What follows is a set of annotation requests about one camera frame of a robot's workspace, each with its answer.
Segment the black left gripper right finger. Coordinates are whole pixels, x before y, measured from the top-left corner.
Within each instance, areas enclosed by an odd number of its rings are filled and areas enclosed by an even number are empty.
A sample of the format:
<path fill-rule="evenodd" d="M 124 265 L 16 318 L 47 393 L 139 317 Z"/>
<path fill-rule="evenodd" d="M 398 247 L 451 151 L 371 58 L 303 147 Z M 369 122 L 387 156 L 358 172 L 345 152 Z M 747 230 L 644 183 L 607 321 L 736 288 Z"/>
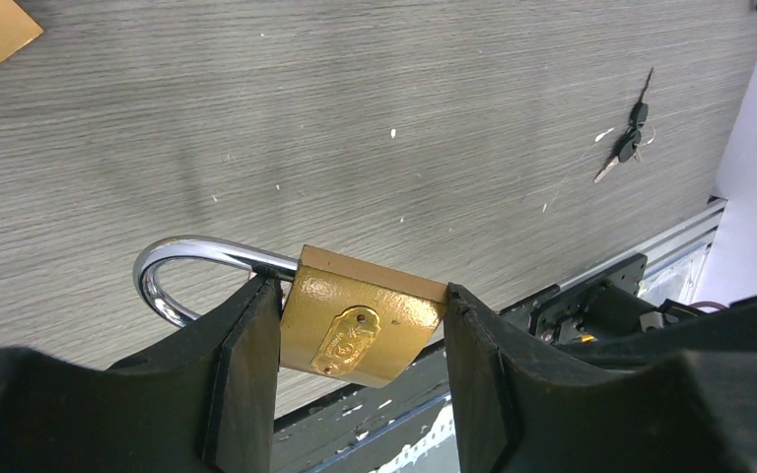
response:
<path fill-rule="evenodd" d="M 757 296 L 663 329 L 554 347 L 450 285 L 464 472 L 757 472 Z"/>

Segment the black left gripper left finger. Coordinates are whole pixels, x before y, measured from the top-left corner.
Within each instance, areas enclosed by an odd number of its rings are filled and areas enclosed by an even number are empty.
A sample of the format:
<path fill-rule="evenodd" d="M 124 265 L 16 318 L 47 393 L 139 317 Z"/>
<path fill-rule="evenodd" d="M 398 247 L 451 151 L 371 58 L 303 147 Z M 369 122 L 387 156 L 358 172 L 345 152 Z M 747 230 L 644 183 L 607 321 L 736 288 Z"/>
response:
<path fill-rule="evenodd" d="M 0 348 L 0 472 L 266 472 L 282 290 L 257 276 L 104 371 Z"/>

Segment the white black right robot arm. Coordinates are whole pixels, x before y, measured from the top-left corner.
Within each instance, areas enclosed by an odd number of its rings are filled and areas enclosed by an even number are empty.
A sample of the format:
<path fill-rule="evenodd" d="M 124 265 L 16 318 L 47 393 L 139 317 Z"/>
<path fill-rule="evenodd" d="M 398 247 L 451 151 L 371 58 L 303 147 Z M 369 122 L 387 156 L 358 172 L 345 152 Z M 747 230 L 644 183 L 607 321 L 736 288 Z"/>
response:
<path fill-rule="evenodd" d="M 543 343 L 594 364 L 643 365 L 682 351 L 757 352 L 757 296 L 705 312 L 638 295 L 647 257 L 636 253 L 564 288 L 552 285 L 503 310 Z"/>

